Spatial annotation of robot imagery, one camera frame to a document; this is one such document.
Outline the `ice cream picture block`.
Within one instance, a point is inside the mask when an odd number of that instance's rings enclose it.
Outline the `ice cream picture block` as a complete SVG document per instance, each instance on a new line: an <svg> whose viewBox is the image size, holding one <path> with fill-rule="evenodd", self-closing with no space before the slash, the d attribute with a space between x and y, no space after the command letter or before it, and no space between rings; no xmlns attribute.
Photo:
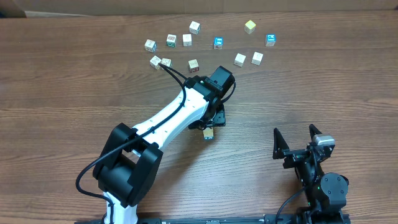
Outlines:
<svg viewBox="0 0 398 224"><path fill-rule="evenodd" d="M191 34L182 35L182 40L183 40L184 47L192 46L192 35Z"/></svg>

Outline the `green letter B block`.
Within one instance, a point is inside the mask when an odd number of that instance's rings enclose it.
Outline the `green letter B block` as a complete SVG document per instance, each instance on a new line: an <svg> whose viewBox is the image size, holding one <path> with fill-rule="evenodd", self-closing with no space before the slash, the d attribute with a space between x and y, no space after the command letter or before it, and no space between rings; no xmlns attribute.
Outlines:
<svg viewBox="0 0 398 224"><path fill-rule="evenodd" d="M166 44L168 47L175 47L176 46L177 36L173 34L169 34L167 36Z"/></svg>

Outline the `car picture wooden block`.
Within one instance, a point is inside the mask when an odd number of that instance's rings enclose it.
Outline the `car picture wooden block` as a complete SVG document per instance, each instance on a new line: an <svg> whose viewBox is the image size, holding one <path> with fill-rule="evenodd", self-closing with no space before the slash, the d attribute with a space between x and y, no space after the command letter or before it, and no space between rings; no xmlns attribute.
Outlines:
<svg viewBox="0 0 398 224"><path fill-rule="evenodd" d="M155 52L157 50L157 43L154 40L147 39L144 48L146 51Z"/></svg>

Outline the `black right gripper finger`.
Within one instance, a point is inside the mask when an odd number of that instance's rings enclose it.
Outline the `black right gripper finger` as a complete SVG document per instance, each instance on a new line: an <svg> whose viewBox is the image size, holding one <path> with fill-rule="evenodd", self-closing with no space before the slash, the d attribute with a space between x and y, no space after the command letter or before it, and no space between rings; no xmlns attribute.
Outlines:
<svg viewBox="0 0 398 224"><path fill-rule="evenodd" d="M308 128L309 128L309 131L310 131L311 140L313 140L313 137L315 135L322 133L314 124L310 124Z"/></svg>
<svg viewBox="0 0 398 224"><path fill-rule="evenodd" d="M285 154L289 152L289 146L277 128L274 128L274 149L273 159L283 159Z"/></svg>

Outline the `red letter E block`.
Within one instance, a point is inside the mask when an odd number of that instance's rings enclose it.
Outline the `red letter E block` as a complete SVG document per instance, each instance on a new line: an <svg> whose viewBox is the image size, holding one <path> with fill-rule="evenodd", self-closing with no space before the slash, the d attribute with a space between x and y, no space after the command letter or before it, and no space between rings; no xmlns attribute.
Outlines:
<svg viewBox="0 0 398 224"><path fill-rule="evenodd" d="M190 73L199 71L200 68L197 59L188 61L188 69Z"/></svg>

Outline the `far white wooden block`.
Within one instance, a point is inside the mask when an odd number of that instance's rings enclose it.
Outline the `far white wooden block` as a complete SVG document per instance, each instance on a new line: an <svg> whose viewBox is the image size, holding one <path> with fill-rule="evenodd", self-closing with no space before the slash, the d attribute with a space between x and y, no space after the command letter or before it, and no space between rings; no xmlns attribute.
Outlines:
<svg viewBox="0 0 398 224"><path fill-rule="evenodd" d="M189 32L197 35L200 31L200 23L192 21L189 26Z"/></svg>

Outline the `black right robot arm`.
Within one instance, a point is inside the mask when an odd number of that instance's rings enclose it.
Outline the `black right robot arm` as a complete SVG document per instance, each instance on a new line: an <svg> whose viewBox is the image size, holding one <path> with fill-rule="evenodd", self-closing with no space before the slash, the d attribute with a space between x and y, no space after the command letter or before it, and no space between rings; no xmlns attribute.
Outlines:
<svg viewBox="0 0 398 224"><path fill-rule="evenodd" d="M309 125L311 141L305 149L291 150L281 132L274 128L273 159L283 159L285 169L295 169L302 188L289 197L269 221L274 223L349 223L349 215L342 212L346 206L349 180L335 172L325 173L321 163L330 158L335 139L323 134L315 125ZM304 193L308 205L292 215L281 215L284 207Z"/></svg>

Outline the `red side picture block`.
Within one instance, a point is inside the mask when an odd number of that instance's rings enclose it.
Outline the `red side picture block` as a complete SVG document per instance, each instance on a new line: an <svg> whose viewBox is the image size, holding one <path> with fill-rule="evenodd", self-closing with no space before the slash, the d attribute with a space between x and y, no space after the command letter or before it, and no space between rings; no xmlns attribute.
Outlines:
<svg viewBox="0 0 398 224"><path fill-rule="evenodd" d="M251 63L255 64L255 65L260 65L262 62L263 56L264 56L264 54L262 54L262 53L254 52L254 54L252 56Z"/></svg>

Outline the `yellow top wooden block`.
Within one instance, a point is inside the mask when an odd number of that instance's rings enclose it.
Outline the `yellow top wooden block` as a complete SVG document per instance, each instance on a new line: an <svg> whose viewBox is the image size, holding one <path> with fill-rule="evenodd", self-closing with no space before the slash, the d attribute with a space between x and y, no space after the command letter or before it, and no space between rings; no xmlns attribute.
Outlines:
<svg viewBox="0 0 398 224"><path fill-rule="evenodd" d="M256 29L256 24L252 20L247 21L247 23L245 23L244 25L244 31L247 34L252 34L255 31L255 29Z"/></svg>

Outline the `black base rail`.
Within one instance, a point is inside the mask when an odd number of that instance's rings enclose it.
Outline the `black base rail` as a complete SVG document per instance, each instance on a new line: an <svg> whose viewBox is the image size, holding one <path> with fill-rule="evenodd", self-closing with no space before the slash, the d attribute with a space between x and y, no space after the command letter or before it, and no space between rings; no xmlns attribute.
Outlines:
<svg viewBox="0 0 398 224"><path fill-rule="evenodd" d="M283 214L278 218L277 223L342 223L350 224L351 220L349 214L343 214L343 221L338 221L339 217L330 218L329 220L322 220L320 218L314 218L314 222L305 222L296 218L293 214ZM75 222L75 224L102 224L104 221L91 220L85 222ZM207 218L207 219L159 219L159 218L139 218L138 224L275 224L275 215L264 215L263 217L234 217L234 218Z"/></svg>

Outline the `yellow side picture block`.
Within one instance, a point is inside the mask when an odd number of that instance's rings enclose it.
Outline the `yellow side picture block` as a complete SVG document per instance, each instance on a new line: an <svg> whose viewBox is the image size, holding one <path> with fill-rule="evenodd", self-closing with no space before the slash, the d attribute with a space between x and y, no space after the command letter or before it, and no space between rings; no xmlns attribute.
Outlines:
<svg viewBox="0 0 398 224"><path fill-rule="evenodd" d="M161 63L161 61L162 59L155 55L150 59L150 65L154 67L156 70L159 70L160 69L159 64Z"/></svg>

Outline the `green side violin block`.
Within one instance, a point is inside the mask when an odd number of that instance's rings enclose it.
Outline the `green side violin block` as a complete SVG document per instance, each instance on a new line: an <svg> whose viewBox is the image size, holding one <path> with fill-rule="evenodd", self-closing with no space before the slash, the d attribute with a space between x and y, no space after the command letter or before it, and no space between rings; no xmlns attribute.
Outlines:
<svg viewBox="0 0 398 224"><path fill-rule="evenodd" d="M237 54L235 59L234 59L234 64L236 66L242 67L244 65L244 61L246 59L246 56L243 54Z"/></svg>

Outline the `yellow letter K block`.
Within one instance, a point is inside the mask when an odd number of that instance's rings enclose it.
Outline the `yellow letter K block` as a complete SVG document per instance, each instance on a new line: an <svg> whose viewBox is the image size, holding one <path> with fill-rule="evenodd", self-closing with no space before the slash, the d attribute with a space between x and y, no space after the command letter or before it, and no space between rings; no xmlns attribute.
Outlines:
<svg viewBox="0 0 398 224"><path fill-rule="evenodd" d="M214 138L214 132L212 127L207 127L202 130L203 132L203 137L205 138Z"/></svg>

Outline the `blue top far block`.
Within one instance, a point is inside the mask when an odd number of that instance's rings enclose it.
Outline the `blue top far block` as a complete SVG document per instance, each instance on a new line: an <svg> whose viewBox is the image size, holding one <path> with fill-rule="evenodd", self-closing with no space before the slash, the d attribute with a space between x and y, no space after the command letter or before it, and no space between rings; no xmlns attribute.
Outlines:
<svg viewBox="0 0 398 224"><path fill-rule="evenodd" d="M273 47L276 43L275 34L267 34L265 43L266 43L266 47Z"/></svg>

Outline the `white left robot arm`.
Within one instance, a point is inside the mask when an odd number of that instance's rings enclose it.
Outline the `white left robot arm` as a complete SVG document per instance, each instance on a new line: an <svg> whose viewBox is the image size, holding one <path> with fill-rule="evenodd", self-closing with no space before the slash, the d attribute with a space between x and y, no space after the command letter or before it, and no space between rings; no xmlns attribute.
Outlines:
<svg viewBox="0 0 398 224"><path fill-rule="evenodd" d="M224 103L233 94L233 74L220 66L210 77L188 77L178 96L145 122L117 125L94 166L106 199L102 223L137 223L137 205L152 187L165 148L185 128L211 131L226 124Z"/></svg>

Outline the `blue top picture block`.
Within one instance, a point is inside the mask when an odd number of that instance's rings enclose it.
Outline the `blue top picture block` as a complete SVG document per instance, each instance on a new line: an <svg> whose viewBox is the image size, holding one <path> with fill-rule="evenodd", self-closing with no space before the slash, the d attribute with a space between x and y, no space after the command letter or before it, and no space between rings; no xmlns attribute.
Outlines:
<svg viewBox="0 0 398 224"><path fill-rule="evenodd" d="M214 49L222 49L223 48L223 38L222 37L215 37L213 42Z"/></svg>

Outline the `plain white wooden block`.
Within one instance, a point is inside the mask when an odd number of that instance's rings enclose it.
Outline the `plain white wooden block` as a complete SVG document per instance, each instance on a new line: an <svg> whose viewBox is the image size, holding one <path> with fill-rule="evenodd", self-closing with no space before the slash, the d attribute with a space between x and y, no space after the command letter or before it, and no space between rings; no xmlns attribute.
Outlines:
<svg viewBox="0 0 398 224"><path fill-rule="evenodd" d="M163 58L161 63L165 66L171 67L172 66L172 60L169 58Z"/></svg>

